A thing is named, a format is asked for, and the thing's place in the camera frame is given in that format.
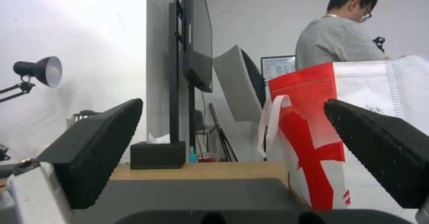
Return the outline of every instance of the bag handle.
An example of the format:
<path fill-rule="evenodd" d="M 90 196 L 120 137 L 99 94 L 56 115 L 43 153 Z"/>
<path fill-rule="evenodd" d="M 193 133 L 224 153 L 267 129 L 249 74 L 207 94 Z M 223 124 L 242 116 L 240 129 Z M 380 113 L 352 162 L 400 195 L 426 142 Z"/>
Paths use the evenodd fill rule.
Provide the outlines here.
<path fill-rule="evenodd" d="M 272 147 L 274 138 L 277 136 L 279 130 L 279 119 L 280 111 L 282 108 L 292 106 L 291 99 L 288 95 L 279 95 L 277 96 L 271 106 L 271 100 L 267 99 L 262 109 L 261 118 L 259 120 L 258 127 L 258 151 L 263 158 L 266 158 L 266 152 Z M 263 149 L 265 127 L 268 126 L 266 132 L 266 152 Z"/>

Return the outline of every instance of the desk surface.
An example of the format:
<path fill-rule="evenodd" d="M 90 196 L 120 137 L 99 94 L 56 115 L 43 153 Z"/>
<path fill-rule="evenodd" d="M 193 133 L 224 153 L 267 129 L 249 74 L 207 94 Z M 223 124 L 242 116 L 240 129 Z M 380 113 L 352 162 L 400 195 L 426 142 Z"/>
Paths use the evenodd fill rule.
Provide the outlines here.
<path fill-rule="evenodd" d="M 287 169 L 283 162 L 258 163 L 194 163 L 181 169 L 131 170 L 129 164 L 120 164 L 111 180 L 205 180 L 277 178 L 287 185 Z M 0 185 L 6 179 L 0 179 Z"/>

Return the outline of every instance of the monitor stand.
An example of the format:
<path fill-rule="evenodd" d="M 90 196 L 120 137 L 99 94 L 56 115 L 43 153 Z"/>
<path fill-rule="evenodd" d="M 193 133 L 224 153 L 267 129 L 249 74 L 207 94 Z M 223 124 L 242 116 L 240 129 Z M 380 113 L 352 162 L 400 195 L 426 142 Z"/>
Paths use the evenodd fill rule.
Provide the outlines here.
<path fill-rule="evenodd" d="M 131 169 L 182 168 L 186 162 L 186 143 L 179 137 L 179 44 L 184 45 L 184 38 L 179 32 L 178 19 L 185 25 L 183 8 L 179 0 L 175 0 L 169 4 L 170 143 L 140 142 L 131 145 Z"/>

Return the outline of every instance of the lamp shade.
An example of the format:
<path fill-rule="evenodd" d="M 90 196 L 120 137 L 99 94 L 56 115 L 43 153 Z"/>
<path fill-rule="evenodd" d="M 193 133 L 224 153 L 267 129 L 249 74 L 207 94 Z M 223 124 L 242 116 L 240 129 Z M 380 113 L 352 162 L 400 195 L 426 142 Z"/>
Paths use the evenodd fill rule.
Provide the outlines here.
<path fill-rule="evenodd" d="M 63 67 L 61 61 L 55 56 L 43 58 L 37 63 L 19 61 L 14 64 L 16 74 L 36 77 L 44 85 L 55 88 L 61 82 Z"/>

